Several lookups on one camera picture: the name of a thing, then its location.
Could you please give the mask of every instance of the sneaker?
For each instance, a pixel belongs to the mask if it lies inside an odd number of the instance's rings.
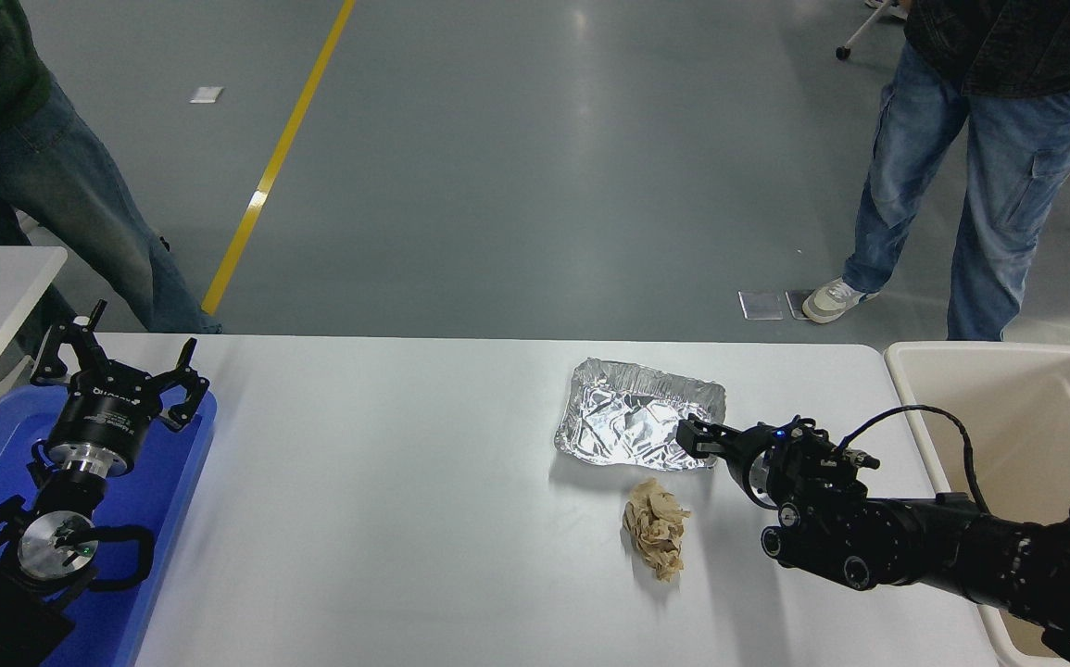
[[[872,299],[877,292],[857,292],[843,278],[835,278],[831,283],[820,287],[802,301],[802,313],[815,324],[826,324],[839,320],[839,316],[847,313],[865,301]]]
[[[886,2],[887,0],[865,0],[865,4],[868,4],[869,7],[872,9],[877,9],[880,7],[880,5]],[[908,12],[906,12],[906,9],[902,7],[901,4],[893,4],[890,5],[889,7],[889,16],[898,18],[898,20],[900,21],[903,21],[906,20],[906,18],[908,18]]]

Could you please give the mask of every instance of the person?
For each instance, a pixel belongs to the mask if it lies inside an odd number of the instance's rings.
[[[826,324],[878,294],[967,121],[947,338],[1000,340],[1021,312],[1039,233],[1070,172],[1070,0],[902,3],[906,44],[881,95],[855,251],[802,313]]]
[[[40,60],[18,0],[0,0],[0,245],[30,243],[17,210],[106,278],[147,330],[220,333],[144,223],[110,153]],[[49,288],[17,342],[34,354],[48,325],[73,316]]]

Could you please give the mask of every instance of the pant pocket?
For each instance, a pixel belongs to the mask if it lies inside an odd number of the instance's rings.
[[[1039,230],[1069,172],[1070,148],[1051,148],[1034,153],[1029,170],[997,216],[996,228],[1013,232]]]

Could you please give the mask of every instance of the black robotic arm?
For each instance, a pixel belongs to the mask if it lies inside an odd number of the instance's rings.
[[[998,519],[976,485],[978,503],[962,492],[870,499],[856,474],[880,461],[846,448],[858,434],[837,446],[812,419],[736,430],[692,415],[677,440],[692,457],[724,459],[751,501],[777,511],[761,546],[780,565],[859,591],[922,582],[1004,608],[1041,625],[1070,662],[1070,510],[1050,526]],[[969,443],[966,455],[969,470]]]

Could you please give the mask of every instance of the blue jeans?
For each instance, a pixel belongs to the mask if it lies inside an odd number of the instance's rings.
[[[110,153],[56,79],[42,108],[0,133],[0,245],[28,244],[14,209],[33,216],[106,278],[147,330],[219,333],[220,324],[201,312],[171,254],[143,223]],[[87,313],[89,304],[81,315]],[[37,331],[72,316],[49,288],[31,318],[42,321],[26,327],[31,331],[21,345],[33,351]]]
[[[1070,93],[967,96],[904,46],[881,96],[843,278],[877,292],[893,275],[926,187],[967,119],[967,193],[950,263],[947,337],[999,340],[1021,313],[1039,233],[1070,172]]]

